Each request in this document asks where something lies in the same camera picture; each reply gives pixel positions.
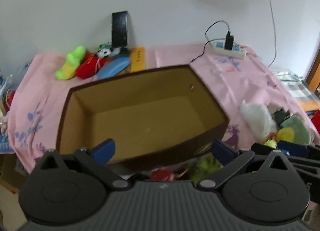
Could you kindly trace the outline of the pale green plush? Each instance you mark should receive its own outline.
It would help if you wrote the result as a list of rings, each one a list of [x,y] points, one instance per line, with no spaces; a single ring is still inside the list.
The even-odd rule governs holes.
[[[280,124],[281,128],[291,128],[295,135],[293,143],[298,145],[310,145],[313,141],[313,133],[305,124],[302,117],[293,114]]]

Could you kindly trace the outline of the black charger plug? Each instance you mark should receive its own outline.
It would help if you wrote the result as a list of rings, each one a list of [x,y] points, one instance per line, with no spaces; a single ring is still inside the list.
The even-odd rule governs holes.
[[[225,50],[232,50],[233,43],[234,43],[234,36],[231,35],[230,31],[228,31],[227,34],[226,34],[226,38],[225,38],[224,49]]]

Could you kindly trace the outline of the yellow book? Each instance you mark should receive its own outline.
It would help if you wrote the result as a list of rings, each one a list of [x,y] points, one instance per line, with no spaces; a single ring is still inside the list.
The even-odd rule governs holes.
[[[145,70],[145,48],[137,47],[130,50],[130,72]]]

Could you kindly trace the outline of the fuzzy green plush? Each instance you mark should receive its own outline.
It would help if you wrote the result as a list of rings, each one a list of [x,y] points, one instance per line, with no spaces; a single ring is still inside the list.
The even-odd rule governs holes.
[[[213,156],[208,156],[189,163],[188,174],[190,180],[197,184],[210,176],[210,174],[218,171],[220,168],[221,163]]]

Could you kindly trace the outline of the small panda plush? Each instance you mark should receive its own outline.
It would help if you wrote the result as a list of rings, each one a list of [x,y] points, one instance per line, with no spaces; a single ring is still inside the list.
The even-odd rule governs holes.
[[[110,58],[117,55],[127,54],[129,52],[127,47],[113,47],[109,43],[104,43],[99,46],[96,55],[99,58]]]

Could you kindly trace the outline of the brown cardboard box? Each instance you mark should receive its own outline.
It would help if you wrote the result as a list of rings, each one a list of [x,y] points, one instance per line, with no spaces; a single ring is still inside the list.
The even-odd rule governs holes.
[[[132,171],[209,153],[229,118],[189,65],[133,72],[69,90],[56,140],[61,154],[113,139],[110,163]]]

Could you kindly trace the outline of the yellow fuzzy plush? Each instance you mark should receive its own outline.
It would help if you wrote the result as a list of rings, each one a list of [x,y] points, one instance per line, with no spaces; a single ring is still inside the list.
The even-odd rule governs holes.
[[[276,134],[276,141],[285,141],[285,142],[292,142],[295,141],[295,132],[293,128],[281,128]]]

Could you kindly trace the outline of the green yellow plush toy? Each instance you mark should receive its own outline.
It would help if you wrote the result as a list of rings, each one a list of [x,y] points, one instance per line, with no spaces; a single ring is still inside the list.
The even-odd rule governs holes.
[[[76,47],[65,57],[64,65],[55,72],[57,80],[70,80],[75,76],[77,68],[82,63],[86,55],[86,48],[83,46]]]

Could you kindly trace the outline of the red plush toy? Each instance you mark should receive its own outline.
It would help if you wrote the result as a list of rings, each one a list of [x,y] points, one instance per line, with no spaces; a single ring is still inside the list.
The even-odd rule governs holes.
[[[75,76],[83,80],[95,76],[95,74],[108,62],[108,58],[99,58],[94,53],[87,53],[84,61],[76,69]]]

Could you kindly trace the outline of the blue glasses case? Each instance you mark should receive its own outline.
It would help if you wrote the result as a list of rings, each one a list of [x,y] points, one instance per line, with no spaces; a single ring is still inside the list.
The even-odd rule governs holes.
[[[113,61],[105,64],[97,73],[97,79],[102,80],[105,78],[110,78],[118,75],[122,71],[126,70],[131,64],[130,58],[127,57],[119,57],[114,59]]]

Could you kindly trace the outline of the red plush item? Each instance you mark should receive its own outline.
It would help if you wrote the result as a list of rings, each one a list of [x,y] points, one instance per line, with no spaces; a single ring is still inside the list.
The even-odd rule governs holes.
[[[175,171],[171,169],[166,169],[166,168],[156,169],[153,172],[151,172],[150,181],[170,182],[170,181],[178,180],[187,171],[188,171],[188,168],[178,169]]]

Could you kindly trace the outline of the pink deer print tablecloth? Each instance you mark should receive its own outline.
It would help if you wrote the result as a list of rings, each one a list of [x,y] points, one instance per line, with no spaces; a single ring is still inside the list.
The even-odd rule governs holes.
[[[63,105],[71,87],[83,84],[73,78],[55,79],[64,57],[45,52],[37,54],[18,86],[8,116],[9,145],[24,168],[30,172],[36,161],[56,144]],[[230,119],[223,140],[235,148],[248,148],[255,139],[238,112],[242,102],[277,104],[298,114],[311,131],[313,144],[319,133],[304,109],[253,51],[245,59],[228,58],[206,51],[193,63]]]

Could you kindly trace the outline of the white plush toy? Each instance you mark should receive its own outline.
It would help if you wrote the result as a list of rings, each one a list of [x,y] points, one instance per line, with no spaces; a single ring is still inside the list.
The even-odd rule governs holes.
[[[262,104],[243,101],[239,112],[257,142],[264,144],[270,134],[278,131],[277,125],[267,107]]]

